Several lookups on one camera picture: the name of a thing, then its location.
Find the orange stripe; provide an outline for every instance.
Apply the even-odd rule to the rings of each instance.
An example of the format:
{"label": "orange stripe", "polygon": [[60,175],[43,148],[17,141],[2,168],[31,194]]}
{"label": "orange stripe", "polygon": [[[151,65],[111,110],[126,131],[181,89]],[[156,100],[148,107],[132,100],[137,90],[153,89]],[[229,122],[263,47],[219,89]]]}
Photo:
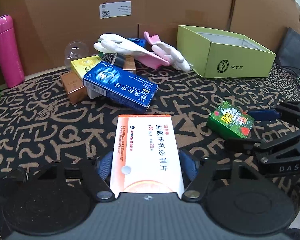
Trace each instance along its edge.
{"label": "orange stripe", "polygon": [[119,145],[120,147],[120,154],[118,155],[118,167],[116,170],[116,176],[115,176],[115,180],[116,180],[116,185],[117,185],[117,189],[119,192],[123,192],[124,190],[124,174],[121,172],[121,168],[123,166],[126,165],[126,149],[127,149],[127,133],[128,133],[128,121],[129,121],[129,117],[127,116],[121,116],[120,123],[118,122],[118,125],[122,126],[122,141],[121,143],[123,143],[123,156],[122,156],[122,160],[120,159],[121,157],[121,151],[122,151],[122,145]]}
{"label": "orange stripe", "polygon": [[169,114],[120,114],[119,117],[171,117]]}

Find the pink object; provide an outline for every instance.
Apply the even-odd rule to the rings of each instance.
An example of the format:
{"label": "pink object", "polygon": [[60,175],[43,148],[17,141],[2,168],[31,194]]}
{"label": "pink object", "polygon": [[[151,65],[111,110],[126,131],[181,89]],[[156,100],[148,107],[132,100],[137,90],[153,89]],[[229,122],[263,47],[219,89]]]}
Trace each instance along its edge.
{"label": "pink object", "polygon": [[8,88],[25,80],[11,16],[0,18],[0,67]]}
{"label": "pink object", "polygon": [[173,64],[173,58],[171,55],[167,54],[163,49],[161,49],[157,45],[152,45],[153,52],[158,55],[160,58],[163,58],[164,60],[169,62],[169,66]]}
{"label": "pink object", "polygon": [[158,69],[159,67],[163,66],[169,66],[170,63],[163,58],[160,58],[154,53],[151,54],[145,54],[142,56],[134,56],[134,58],[138,61],[140,61],[143,65],[153,68],[153,69]]}
{"label": "pink object", "polygon": [[150,37],[148,32],[144,32],[143,35],[150,45],[154,45],[155,42],[161,41],[158,35],[153,35]]}

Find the barcode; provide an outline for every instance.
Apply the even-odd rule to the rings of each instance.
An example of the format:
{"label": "barcode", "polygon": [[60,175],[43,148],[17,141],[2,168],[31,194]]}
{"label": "barcode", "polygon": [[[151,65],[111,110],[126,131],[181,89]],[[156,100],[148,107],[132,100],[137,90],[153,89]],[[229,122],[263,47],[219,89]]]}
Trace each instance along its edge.
{"label": "barcode", "polygon": [[102,12],[102,18],[109,18],[109,17],[110,17],[110,11],[109,10]]}
{"label": "barcode", "polygon": [[84,86],[95,91],[95,92],[98,92],[99,94],[103,95],[103,96],[106,96],[107,95],[107,90],[101,88],[101,87],[98,87],[94,84],[91,84],[89,82],[86,82],[84,81]]}

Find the white glove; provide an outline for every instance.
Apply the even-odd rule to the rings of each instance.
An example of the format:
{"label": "white glove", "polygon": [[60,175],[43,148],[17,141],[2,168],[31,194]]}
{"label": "white glove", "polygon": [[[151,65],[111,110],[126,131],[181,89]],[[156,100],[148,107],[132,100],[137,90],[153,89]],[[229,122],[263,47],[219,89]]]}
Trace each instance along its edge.
{"label": "white glove", "polygon": [[189,63],[182,54],[174,47],[160,41],[159,36],[149,36],[148,32],[144,32],[145,39],[152,45],[152,50],[161,58],[170,62],[176,70],[188,72],[191,70]]}
{"label": "white glove", "polygon": [[100,36],[101,42],[97,42],[93,47],[103,53],[117,52],[123,55],[131,55],[143,65],[153,69],[160,66],[169,66],[170,63],[158,55],[151,53],[143,47],[129,41],[117,34],[103,34]]}

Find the open box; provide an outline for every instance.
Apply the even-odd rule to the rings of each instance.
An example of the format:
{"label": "open box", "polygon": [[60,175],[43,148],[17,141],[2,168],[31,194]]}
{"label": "open box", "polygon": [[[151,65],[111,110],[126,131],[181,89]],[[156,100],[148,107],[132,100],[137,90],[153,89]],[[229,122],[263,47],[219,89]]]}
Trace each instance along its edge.
{"label": "open box", "polygon": [[244,35],[185,25],[178,27],[177,49],[205,78],[266,77],[275,58]]}

